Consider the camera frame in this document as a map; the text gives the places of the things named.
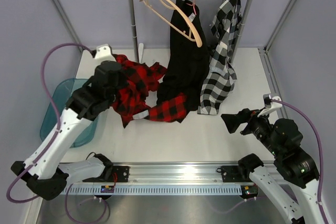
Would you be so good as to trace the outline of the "wooden hanger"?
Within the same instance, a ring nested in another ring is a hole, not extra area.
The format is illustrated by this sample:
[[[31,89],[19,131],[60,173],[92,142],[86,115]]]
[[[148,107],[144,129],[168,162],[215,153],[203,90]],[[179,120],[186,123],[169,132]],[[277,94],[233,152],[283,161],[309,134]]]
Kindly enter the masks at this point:
[[[143,3],[149,10],[151,10],[157,17],[163,20],[166,24],[170,26],[175,32],[184,37],[190,42],[193,42],[197,48],[203,46],[203,41],[198,32],[193,21],[196,16],[193,13],[193,8],[186,3],[187,7],[191,8],[191,13],[187,14],[186,11],[182,10],[182,7],[179,7],[177,3],[172,0],[158,0],[166,9],[169,9],[172,12],[171,19],[167,19],[164,15],[161,15],[150,3],[150,0],[139,0]]]

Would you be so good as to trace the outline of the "red black plaid shirt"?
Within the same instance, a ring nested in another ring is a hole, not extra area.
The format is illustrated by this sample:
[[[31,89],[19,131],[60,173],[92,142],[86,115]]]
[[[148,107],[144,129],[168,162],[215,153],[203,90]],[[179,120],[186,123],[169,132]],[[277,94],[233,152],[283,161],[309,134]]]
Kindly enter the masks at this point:
[[[159,89],[159,80],[167,69],[156,62],[151,66],[131,61],[126,55],[114,54],[116,62],[121,64],[127,79],[127,85],[116,93],[116,99],[111,104],[116,113],[121,116],[123,127],[133,120],[145,119],[155,122],[182,122],[187,116],[185,107],[187,96],[179,93],[176,97],[150,107],[146,99],[150,92]]]

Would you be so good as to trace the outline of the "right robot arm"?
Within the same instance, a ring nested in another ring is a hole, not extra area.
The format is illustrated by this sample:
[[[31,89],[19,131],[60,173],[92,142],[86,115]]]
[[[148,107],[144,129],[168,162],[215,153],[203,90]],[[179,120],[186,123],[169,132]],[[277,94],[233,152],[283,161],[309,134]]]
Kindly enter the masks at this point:
[[[238,176],[257,185],[280,212],[286,223],[327,223],[319,185],[322,171],[300,143],[303,135],[294,120],[280,118],[271,124],[259,110],[243,109],[237,114],[222,114],[229,133],[241,124],[241,135],[252,134],[274,157],[277,172],[295,195],[292,199],[273,179],[266,165],[254,153],[238,161]]]

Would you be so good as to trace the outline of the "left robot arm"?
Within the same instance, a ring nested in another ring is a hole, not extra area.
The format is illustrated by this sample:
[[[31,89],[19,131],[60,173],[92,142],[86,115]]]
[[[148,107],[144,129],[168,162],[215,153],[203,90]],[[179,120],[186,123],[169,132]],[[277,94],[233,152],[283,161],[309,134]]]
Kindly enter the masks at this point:
[[[52,200],[74,183],[87,179],[106,182],[113,175],[113,163],[102,154],[75,163],[62,163],[77,137],[116,100],[127,85],[120,63],[104,61],[93,76],[75,90],[60,118],[40,147],[25,161],[15,161],[12,172],[44,200]]]

